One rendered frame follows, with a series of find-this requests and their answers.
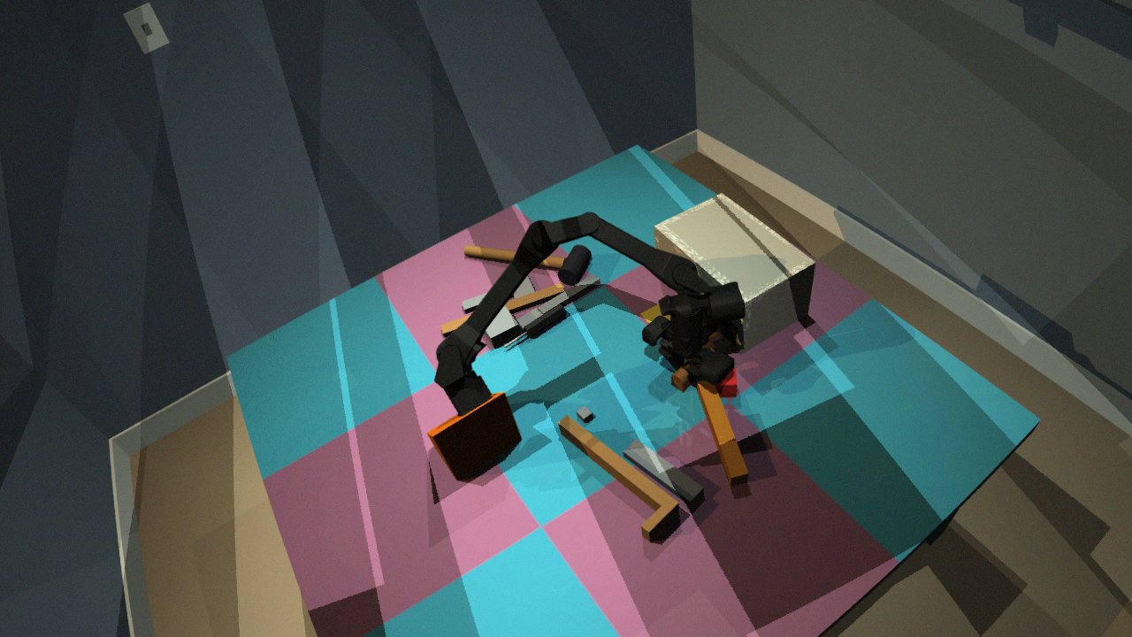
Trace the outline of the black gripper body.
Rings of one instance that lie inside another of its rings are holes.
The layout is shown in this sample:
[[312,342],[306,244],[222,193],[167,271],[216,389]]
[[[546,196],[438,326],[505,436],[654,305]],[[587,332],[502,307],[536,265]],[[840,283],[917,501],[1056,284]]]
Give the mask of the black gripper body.
[[643,342],[655,346],[657,341],[666,352],[676,352],[677,355],[686,360],[694,360],[692,365],[700,368],[700,376],[707,380],[711,386],[718,386],[734,370],[734,358],[717,348],[702,348],[702,332],[707,329],[707,324],[702,326],[694,334],[680,334],[675,332],[671,324],[664,316],[657,316],[654,321],[648,324],[643,329]]

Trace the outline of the orange-brown bar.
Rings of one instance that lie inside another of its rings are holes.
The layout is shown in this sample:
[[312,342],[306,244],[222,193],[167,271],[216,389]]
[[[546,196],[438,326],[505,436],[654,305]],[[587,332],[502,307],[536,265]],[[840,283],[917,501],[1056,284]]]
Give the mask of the orange-brown bar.
[[[539,291],[535,291],[535,293],[521,295],[518,298],[513,299],[513,301],[507,301],[506,308],[507,310],[509,310],[511,315],[518,313],[518,311],[525,310],[525,308],[540,305],[541,303],[551,301],[554,296],[560,295],[563,291],[566,291],[566,287],[563,286],[563,283],[558,283],[558,285],[554,285],[548,289],[541,289]],[[458,318],[455,321],[440,324],[441,337],[444,338],[448,337],[451,335],[451,332],[455,332],[456,329],[458,329],[458,326],[468,321],[469,317],[470,315],[463,316],[463,318]]]

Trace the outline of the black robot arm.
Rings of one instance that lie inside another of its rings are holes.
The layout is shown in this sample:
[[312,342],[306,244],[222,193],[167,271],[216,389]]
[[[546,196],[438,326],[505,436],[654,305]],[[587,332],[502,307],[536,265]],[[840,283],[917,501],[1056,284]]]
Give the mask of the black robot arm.
[[501,272],[484,299],[478,303],[475,311],[458,329],[451,332],[448,338],[437,348],[440,365],[435,375],[435,382],[446,391],[451,403],[458,412],[458,418],[494,398],[492,391],[486,386],[484,378],[472,371],[478,353],[484,348],[481,342],[484,330],[494,318],[506,305],[528,274],[543,259],[558,249],[559,243],[576,241],[584,235],[591,235],[597,241],[606,243],[611,249],[620,251],[626,257],[652,272],[654,277],[662,279],[664,285],[675,290],[691,290],[702,295],[679,294],[666,295],[658,304],[662,316],[670,315],[670,324],[675,332],[694,334],[707,324],[702,332],[705,346],[707,337],[718,332],[718,324],[735,321],[746,316],[745,301],[741,298],[738,282],[710,287],[698,277],[696,265],[684,257],[654,249],[638,238],[625,233],[612,223],[600,219],[593,212],[554,223],[539,219],[529,226],[512,262]]

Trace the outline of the orange long bar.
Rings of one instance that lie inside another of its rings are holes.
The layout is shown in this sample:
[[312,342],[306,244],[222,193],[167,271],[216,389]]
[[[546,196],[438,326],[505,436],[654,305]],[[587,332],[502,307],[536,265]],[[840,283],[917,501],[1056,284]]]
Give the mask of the orange long bar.
[[697,380],[697,395],[711,427],[713,440],[718,445],[718,453],[723,460],[724,474],[730,481],[730,487],[746,483],[748,470],[746,470],[729,419],[724,415],[723,401],[721,401],[717,387],[707,384],[707,380]]

